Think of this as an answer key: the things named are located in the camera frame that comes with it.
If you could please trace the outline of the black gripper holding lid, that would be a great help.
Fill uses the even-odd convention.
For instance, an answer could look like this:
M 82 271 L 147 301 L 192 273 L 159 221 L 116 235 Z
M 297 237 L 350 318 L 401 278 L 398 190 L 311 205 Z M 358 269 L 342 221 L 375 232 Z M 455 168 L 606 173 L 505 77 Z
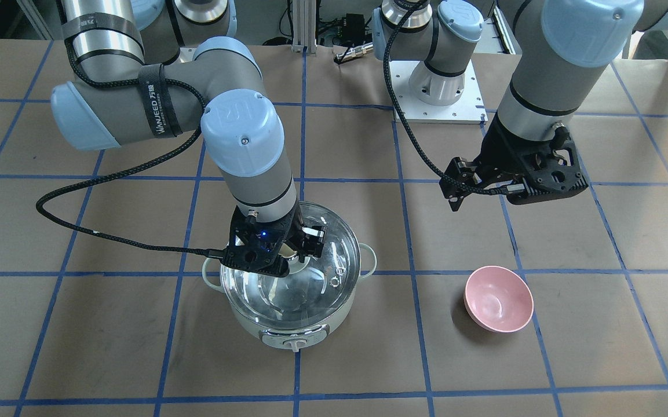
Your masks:
M 229 243 L 221 264 L 231 269 L 268 276 L 288 276 L 289 262 L 280 254 L 288 246 L 300 259 L 320 258 L 325 243 L 325 225 L 305 225 L 300 204 L 280 219 L 257 221 L 236 208 L 231 217 Z

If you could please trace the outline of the black gripper near bowl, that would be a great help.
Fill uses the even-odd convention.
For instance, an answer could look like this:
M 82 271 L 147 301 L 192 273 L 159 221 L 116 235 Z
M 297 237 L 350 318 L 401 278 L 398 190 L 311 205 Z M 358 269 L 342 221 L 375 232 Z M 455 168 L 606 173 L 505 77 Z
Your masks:
M 490 126 L 474 161 L 453 158 L 439 181 L 443 197 L 458 211 L 468 195 L 509 181 L 513 205 L 526 205 L 574 197 L 589 187 L 578 166 L 577 149 L 568 127 L 552 125 L 547 141 L 530 141 L 503 125 Z

